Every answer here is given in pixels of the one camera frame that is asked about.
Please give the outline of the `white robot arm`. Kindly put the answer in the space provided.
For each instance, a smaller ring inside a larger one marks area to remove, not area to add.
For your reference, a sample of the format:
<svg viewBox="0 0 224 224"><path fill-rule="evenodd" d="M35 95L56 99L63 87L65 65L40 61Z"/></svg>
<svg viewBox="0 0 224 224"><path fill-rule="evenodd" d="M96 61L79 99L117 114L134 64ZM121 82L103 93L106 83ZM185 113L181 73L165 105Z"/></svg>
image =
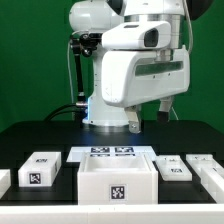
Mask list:
<svg viewBox="0 0 224 224"><path fill-rule="evenodd" d="M167 122L175 95L188 90L193 45L182 27L214 0L82 0L69 13L76 60L93 58L94 90L85 102L87 126L141 131L141 105L158 100Z"/></svg>

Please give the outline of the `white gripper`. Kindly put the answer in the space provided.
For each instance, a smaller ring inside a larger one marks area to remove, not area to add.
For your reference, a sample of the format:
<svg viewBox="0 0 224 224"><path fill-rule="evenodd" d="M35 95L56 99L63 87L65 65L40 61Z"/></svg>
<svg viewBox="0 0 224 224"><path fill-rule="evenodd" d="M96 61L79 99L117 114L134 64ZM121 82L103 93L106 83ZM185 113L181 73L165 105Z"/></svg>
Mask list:
<svg viewBox="0 0 224 224"><path fill-rule="evenodd" d="M167 123L172 96L189 87L190 63L185 47L176 49L171 61L157 62L156 56L155 51L108 51L102 60L102 98L108 105L127 107L131 133L141 132L139 109L133 105L162 98L157 121Z"/></svg>

